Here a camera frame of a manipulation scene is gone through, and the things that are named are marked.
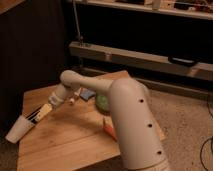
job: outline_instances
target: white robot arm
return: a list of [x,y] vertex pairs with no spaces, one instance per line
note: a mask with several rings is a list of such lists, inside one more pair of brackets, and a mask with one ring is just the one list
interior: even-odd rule
[[64,71],[60,78],[61,84],[49,97],[53,108],[62,104],[79,87],[107,96],[126,170],[170,171],[147,103],[146,86],[132,78],[112,81],[85,77],[70,70]]

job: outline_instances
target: wooden table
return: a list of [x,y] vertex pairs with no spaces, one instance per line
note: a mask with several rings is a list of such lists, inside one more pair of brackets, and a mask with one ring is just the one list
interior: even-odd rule
[[[101,76],[106,79],[128,77],[126,71]],[[56,86],[24,94],[23,115],[44,104]],[[120,154],[118,144],[102,130],[103,115],[94,99],[65,102],[46,116],[21,141],[18,171],[71,171]],[[157,124],[160,138],[164,134]]]

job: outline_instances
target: cable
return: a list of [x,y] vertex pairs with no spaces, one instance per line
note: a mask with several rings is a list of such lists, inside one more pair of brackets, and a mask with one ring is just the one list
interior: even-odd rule
[[211,106],[210,106],[210,103],[209,103],[210,96],[211,96],[211,93],[209,92],[208,95],[207,95],[206,105],[207,105],[209,114],[210,114],[211,117],[213,118],[213,113],[212,113],[212,111],[211,111]]
[[83,37],[82,37],[81,31],[80,31],[79,20],[78,20],[78,12],[77,12],[76,2],[75,1],[76,0],[72,0],[73,10],[74,10],[74,16],[75,16],[75,24],[76,24],[76,28],[77,28],[78,41],[82,45],[82,43],[83,43]]
[[[207,108],[208,108],[208,111],[209,111],[209,114],[210,114],[210,116],[213,118],[213,113],[212,113],[212,111],[211,111],[211,107],[210,107],[210,103],[209,103],[209,101],[210,101],[210,92],[208,93],[208,95],[207,95],[207,100],[206,100],[206,105],[207,105]],[[212,153],[212,157],[213,157],[213,136],[212,137],[210,137],[210,138],[208,138],[207,140],[205,140],[204,141],[204,143],[202,144],[202,146],[201,146],[201,149],[200,149],[200,162],[201,162],[201,165],[203,166],[203,168],[206,170],[206,171],[208,171],[208,169],[206,168],[206,166],[205,166],[205,164],[204,164],[204,162],[203,162],[203,157],[202,157],[202,153],[203,153],[203,148],[205,147],[205,145],[206,145],[206,143],[208,143],[210,141],[210,148],[211,148],[211,153]]]
[[213,155],[213,136],[208,138],[207,140],[204,141],[204,143],[202,144],[201,146],[201,149],[200,149],[200,162],[201,162],[201,165],[203,166],[203,168],[206,170],[206,171],[209,171],[207,169],[207,167],[205,166],[204,162],[203,162],[203,148],[205,147],[206,143],[211,141],[211,152],[212,152],[212,155]]

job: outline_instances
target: floor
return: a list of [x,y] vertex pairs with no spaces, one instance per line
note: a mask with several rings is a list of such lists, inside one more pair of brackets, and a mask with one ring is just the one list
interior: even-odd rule
[[[213,118],[207,103],[189,97],[150,90],[150,108],[163,129],[162,142],[173,171],[202,171],[200,149],[203,142],[213,136]],[[0,171],[16,170],[18,145],[5,141],[6,132],[0,131]],[[213,154],[210,142],[203,149],[203,162],[213,171]],[[120,156],[81,171],[124,170]]]

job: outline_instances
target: green object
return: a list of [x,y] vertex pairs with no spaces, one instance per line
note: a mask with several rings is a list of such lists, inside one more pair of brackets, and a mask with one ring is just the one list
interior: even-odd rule
[[95,96],[95,104],[101,113],[109,113],[109,105],[106,96],[97,93]]

